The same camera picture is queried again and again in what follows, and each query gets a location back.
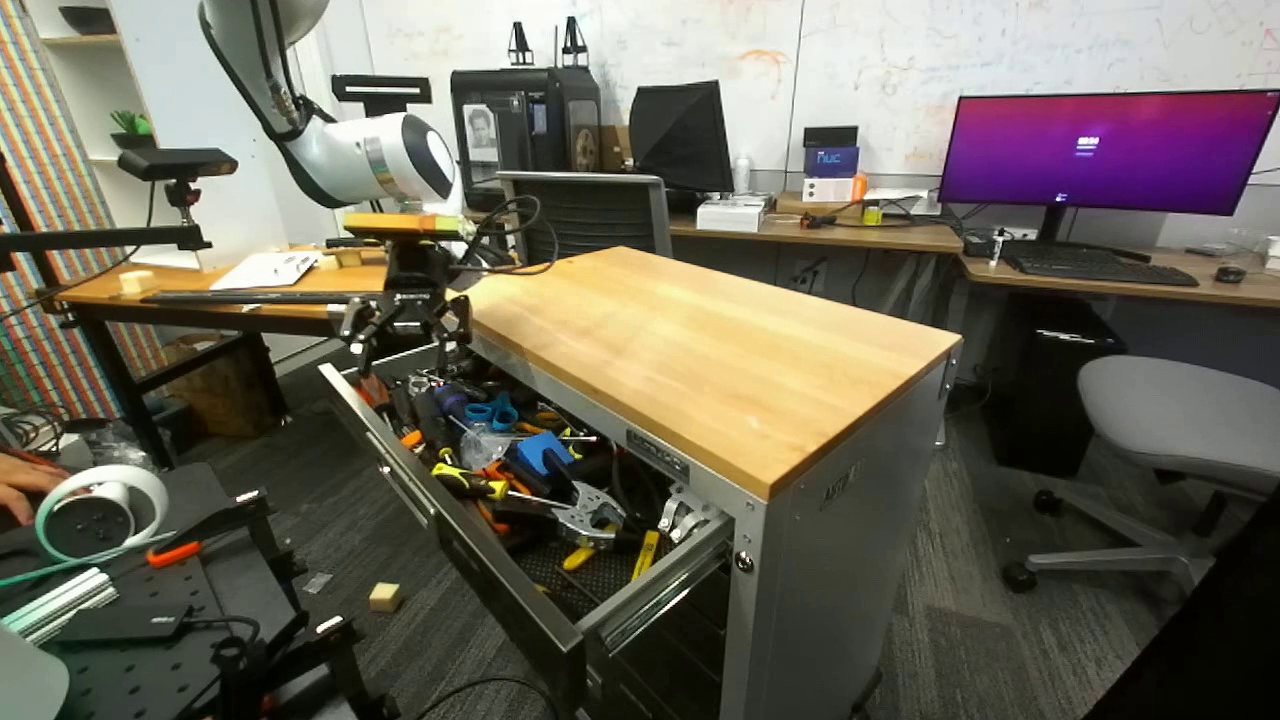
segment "table leg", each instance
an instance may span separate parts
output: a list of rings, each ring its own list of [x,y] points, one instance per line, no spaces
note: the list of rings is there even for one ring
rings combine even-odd
[[[81,335],[83,335],[97,366],[104,372],[104,380],[109,380],[109,388],[112,388],[112,401],[115,401],[115,407],[124,411],[136,444],[150,457],[150,463],[171,468],[171,457],[168,457],[168,446],[163,446],[163,434],[160,434],[160,426],[155,426],[155,419],[150,419],[150,411],[149,411],[149,395],[144,395],[144,388],[130,380],[130,372],[127,372],[127,364],[124,364],[124,354],[120,354],[109,324],[97,320],[97,315],[75,315],[75,324],[81,324]]]
[[[267,393],[267,411],[271,411],[271,419],[282,419],[282,414],[286,414],[286,401],[282,401],[278,380],[276,380],[271,347],[263,342],[258,332],[246,332],[246,335],[242,335],[242,347],[246,347],[246,354],[251,354],[251,380],[256,380],[256,388]]]

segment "cable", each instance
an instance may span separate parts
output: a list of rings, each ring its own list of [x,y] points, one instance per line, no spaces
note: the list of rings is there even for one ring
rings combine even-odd
[[[449,698],[456,698],[456,695],[464,695],[472,689],[489,689],[489,682],[532,689],[553,709],[557,720],[568,720],[564,709],[557,704],[557,695],[542,682],[529,680],[529,675],[477,675],[477,680],[464,680],[464,682],[449,689],[442,695],[437,695],[429,709],[421,709],[415,720],[422,720],[422,715],[438,710]]]
[[[542,221],[542,199],[538,195],[512,195],[494,210],[514,210],[514,230],[521,237],[538,225],[549,230],[549,238],[553,238],[553,256],[542,263],[504,268],[504,273],[493,273],[493,274],[542,274],[549,268],[557,268],[560,230],[557,230],[557,225]]]

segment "gray chair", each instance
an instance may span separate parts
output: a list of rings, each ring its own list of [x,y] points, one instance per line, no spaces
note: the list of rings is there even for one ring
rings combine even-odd
[[[1207,528],[1225,500],[1262,500],[1280,489],[1280,388],[1157,354],[1099,354],[1078,366],[1078,405],[1094,434],[1159,478],[1201,478],[1212,500],[1196,528]],[[1059,502],[1092,514],[1132,549],[1036,550],[1004,566],[1004,584],[1036,586],[1039,573],[1167,573],[1196,586],[1212,550],[1149,528],[1078,482],[1036,493],[1039,511]]]

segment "orange object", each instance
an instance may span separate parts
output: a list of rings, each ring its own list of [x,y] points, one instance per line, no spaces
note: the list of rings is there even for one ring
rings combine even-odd
[[[851,199],[862,199],[862,195],[866,195],[866,175],[854,173],[854,175],[851,175]]]
[[[168,550],[149,550],[149,566],[174,566],[174,564],[183,564],[183,558],[191,558],[191,557],[198,557],[205,549],[191,540],[191,545],[174,545],[174,549],[168,549]]]
[[[422,446],[422,439],[429,434],[411,426],[411,430],[401,434],[401,446],[415,450],[415,446]]]

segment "power strip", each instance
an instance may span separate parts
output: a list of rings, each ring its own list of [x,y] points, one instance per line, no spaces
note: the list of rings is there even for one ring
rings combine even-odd
[[[1017,225],[997,225],[990,229],[990,238],[1004,243],[1004,238],[1025,238],[1031,243],[1039,237],[1039,229],[1017,229]]]

